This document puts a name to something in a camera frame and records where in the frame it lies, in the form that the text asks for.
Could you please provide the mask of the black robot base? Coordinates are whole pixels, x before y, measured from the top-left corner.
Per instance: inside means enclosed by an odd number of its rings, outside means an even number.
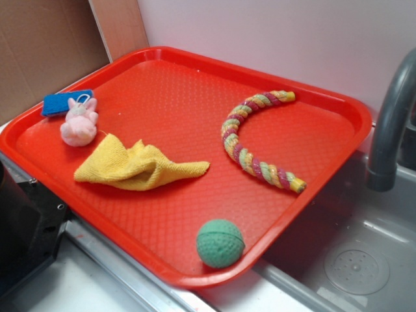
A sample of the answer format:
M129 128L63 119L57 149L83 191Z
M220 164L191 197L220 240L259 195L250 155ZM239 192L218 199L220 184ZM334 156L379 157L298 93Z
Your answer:
M1 297L57 258L68 206L32 179L16 182L1 165Z

